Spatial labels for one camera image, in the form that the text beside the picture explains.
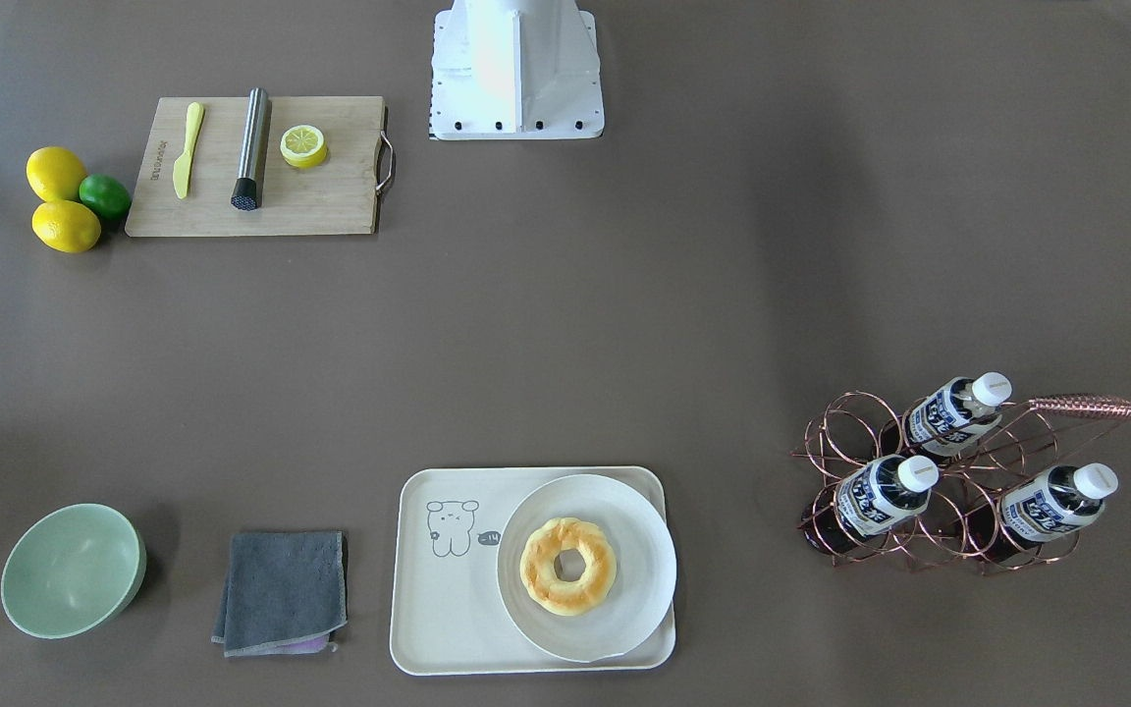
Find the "tea bottle white cap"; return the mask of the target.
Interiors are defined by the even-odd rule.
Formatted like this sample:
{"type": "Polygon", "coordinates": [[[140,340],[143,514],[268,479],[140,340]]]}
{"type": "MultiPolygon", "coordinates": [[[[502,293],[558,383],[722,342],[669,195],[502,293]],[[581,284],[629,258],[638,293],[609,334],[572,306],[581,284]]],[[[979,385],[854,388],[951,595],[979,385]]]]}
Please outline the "tea bottle white cap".
{"type": "Polygon", "coordinates": [[[1009,377],[1000,372],[956,377],[908,412],[903,443],[930,460],[951,460],[998,426],[1011,393],[1009,377]]]}

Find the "cream serving tray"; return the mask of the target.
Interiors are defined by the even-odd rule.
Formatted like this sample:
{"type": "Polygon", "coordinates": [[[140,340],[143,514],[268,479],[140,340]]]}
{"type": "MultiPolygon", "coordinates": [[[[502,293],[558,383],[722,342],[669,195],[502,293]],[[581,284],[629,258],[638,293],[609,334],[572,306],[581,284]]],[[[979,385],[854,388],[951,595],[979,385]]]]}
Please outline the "cream serving tray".
{"type": "Polygon", "coordinates": [[[634,465],[430,468],[404,484],[389,638],[397,667],[415,676],[637,671],[670,658],[676,644],[673,603],[633,652],[588,664],[539,652],[507,615],[497,589],[506,524],[535,488],[572,474],[623,480],[666,520],[661,478],[634,465]]]}

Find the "middle tea bottle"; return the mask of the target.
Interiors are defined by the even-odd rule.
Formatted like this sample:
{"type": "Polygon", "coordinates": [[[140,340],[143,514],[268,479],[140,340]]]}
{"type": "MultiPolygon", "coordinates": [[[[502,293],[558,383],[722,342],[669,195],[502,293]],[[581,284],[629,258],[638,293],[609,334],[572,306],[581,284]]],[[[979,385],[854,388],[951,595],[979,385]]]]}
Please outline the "middle tea bottle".
{"type": "Polygon", "coordinates": [[[924,514],[939,478],[929,457],[889,454],[841,478],[830,500],[809,503],[800,528],[817,552],[847,554],[924,514]]]}

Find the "white round plate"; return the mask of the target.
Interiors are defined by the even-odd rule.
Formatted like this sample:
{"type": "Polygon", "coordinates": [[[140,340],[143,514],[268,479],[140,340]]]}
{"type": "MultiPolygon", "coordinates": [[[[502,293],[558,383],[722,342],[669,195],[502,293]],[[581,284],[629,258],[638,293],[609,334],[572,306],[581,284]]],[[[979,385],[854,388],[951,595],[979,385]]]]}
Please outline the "white round plate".
{"type": "MultiPolygon", "coordinates": [[[[556,559],[556,574],[566,580],[579,578],[582,569],[578,552],[556,559]]],[[[578,664],[618,658],[651,638],[668,617],[676,579],[676,551],[663,515],[636,488],[601,474],[572,474],[535,488],[508,519],[497,559],[497,589],[516,630],[539,652],[578,664]],[[549,613],[520,580],[526,540],[554,517],[596,523],[616,551],[608,598],[582,615],[549,613]]]]}

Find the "bamboo cutting board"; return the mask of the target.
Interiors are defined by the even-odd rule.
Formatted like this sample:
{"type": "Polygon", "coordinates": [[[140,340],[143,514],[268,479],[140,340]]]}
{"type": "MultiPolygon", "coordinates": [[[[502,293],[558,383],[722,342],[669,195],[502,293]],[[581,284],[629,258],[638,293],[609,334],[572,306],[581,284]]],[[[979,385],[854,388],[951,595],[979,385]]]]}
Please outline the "bamboo cutting board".
{"type": "Polygon", "coordinates": [[[188,196],[178,198],[174,165],[185,140],[191,97],[163,97],[138,170],[127,216],[130,238],[363,236],[374,233],[382,166],[394,152],[382,139],[381,95],[270,95],[265,155],[257,166],[260,205],[232,204],[245,137],[248,97],[201,97],[188,196]],[[322,165],[297,170],[280,155],[292,126],[314,126],[328,144],[322,165]]]}

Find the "lemon half slice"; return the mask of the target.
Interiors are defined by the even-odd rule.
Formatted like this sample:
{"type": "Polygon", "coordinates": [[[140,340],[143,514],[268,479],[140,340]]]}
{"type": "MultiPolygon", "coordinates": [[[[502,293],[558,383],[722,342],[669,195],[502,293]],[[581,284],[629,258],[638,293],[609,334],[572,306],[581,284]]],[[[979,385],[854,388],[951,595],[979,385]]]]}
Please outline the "lemon half slice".
{"type": "Polygon", "coordinates": [[[292,126],[279,140],[280,156],[291,167],[300,170],[317,167],[328,158],[329,146],[326,133],[316,126],[292,126]]]}

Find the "steel muddler bar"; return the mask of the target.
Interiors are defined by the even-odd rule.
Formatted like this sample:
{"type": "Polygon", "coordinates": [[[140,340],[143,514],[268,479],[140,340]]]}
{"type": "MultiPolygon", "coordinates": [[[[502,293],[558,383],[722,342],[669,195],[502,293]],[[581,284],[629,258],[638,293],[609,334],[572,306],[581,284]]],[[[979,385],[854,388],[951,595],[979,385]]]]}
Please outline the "steel muddler bar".
{"type": "Polygon", "coordinates": [[[230,198],[239,212],[254,212],[261,205],[261,167],[266,148],[266,133],[270,124],[271,102],[264,86],[248,94],[245,130],[238,164],[238,175],[230,198]]]}

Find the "grey folded cloth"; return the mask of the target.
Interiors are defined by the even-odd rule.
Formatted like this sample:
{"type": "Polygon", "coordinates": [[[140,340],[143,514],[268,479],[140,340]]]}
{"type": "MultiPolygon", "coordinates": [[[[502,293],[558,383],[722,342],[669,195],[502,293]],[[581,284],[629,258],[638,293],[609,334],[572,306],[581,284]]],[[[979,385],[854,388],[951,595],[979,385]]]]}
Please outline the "grey folded cloth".
{"type": "Polygon", "coordinates": [[[342,531],[234,534],[211,629],[224,657],[316,654],[348,622],[342,531]]]}

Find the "yellow plastic knife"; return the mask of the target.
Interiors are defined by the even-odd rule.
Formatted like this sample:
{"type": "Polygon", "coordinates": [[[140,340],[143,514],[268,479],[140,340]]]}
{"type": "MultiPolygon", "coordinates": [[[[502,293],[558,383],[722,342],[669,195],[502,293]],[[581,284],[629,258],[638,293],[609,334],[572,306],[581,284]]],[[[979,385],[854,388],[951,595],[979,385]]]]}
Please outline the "yellow plastic knife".
{"type": "Polygon", "coordinates": [[[185,107],[183,150],[176,156],[174,166],[172,166],[172,188],[174,188],[176,198],[185,198],[189,195],[195,148],[198,136],[200,136],[202,120],[205,120],[205,104],[197,102],[197,100],[185,107]]]}

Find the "green lime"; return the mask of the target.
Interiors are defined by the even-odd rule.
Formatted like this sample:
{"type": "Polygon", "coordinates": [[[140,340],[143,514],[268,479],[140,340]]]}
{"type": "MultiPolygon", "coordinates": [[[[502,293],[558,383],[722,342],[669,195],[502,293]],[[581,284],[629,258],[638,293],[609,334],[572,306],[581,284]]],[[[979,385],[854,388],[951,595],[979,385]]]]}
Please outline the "green lime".
{"type": "Polygon", "coordinates": [[[90,174],[81,180],[78,201],[103,221],[126,219],[132,206],[132,197],[126,186],[104,174],[90,174]]]}

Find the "lower yellow lemon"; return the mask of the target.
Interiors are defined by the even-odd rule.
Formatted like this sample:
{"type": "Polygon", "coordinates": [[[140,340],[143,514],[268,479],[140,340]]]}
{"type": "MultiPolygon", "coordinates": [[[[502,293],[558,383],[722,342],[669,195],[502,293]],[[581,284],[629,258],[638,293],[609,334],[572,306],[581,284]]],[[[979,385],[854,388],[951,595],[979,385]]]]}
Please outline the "lower yellow lemon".
{"type": "Polygon", "coordinates": [[[84,253],[102,236],[98,216],[81,202],[59,200],[36,206],[31,227],[45,245],[62,253],[84,253]]]}

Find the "yellow lemon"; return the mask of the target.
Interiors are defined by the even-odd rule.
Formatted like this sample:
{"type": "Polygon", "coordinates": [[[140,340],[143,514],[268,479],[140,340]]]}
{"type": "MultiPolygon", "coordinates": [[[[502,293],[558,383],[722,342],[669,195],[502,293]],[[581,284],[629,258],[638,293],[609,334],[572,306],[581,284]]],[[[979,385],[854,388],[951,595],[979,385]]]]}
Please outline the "yellow lemon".
{"type": "Polygon", "coordinates": [[[31,227],[45,245],[62,253],[84,253],[102,236],[98,216],[81,202],[59,200],[36,206],[31,227]]]}
{"type": "Polygon", "coordinates": [[[41,201],[77,201],[88,171],[74,150],[63,146],[45,146],[27,158],[26,175],[32,191],[41,201]]]}

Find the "pale green bowl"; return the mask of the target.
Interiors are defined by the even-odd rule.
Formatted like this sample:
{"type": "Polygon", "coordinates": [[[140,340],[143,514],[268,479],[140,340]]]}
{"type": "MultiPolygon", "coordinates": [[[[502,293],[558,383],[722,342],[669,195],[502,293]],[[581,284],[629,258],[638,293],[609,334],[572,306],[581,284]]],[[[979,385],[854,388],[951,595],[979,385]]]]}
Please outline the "pale green bowl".
{"type": "Polygon", "coordinates": [[[129,607],[145,564],[143,536],[126,515],[100,503],[70,505],[15,543],[1,574],[1,605],[34,638],[74,638],[129,607]]]}

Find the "upper yellow lemon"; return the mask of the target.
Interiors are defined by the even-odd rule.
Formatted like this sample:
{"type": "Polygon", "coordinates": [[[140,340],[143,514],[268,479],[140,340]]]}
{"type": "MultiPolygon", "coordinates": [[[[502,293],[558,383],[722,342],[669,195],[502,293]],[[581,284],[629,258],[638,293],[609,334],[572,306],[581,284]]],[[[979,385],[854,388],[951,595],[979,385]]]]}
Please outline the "upper yellow lemon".
{"type": "Polygon", "coordinates": [[[88,171],[74,150],[63,146],[45,146],[27,158],[26,175],[32,191],[41,201],[77,201],[88,171]]]}

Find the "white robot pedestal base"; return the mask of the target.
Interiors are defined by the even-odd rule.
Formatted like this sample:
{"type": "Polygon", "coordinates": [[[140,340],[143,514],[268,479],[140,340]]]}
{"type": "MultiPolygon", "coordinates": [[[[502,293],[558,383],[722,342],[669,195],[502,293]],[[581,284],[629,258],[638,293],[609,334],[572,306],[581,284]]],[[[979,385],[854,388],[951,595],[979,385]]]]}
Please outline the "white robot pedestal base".
{"type": "Polygon", "coordinates": [[[575,1],[455,1],[435,14],[432,40],[431,138],[605,132],[596,18],[575,1]]]}

